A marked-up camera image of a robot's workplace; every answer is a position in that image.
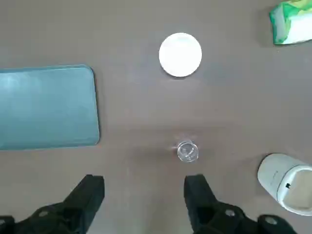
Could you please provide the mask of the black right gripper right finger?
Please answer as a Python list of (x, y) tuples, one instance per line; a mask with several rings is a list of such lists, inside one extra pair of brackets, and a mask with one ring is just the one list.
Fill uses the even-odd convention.
[(215, 197), (204, 175), (184, 179), (184, 200), (194, 234), (294, 234), (283, 218), (262, 214), (257, 220), (245, 215), (238, 206)]

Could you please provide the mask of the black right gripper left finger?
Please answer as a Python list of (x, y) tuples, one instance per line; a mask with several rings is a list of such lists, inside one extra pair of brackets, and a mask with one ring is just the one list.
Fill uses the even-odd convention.
[(86, 175), (59, 203), (38, 208), (16, 222), (11, 215), (0, 217), (2, 234), (85, 234), (105, 198), (104, 177)]

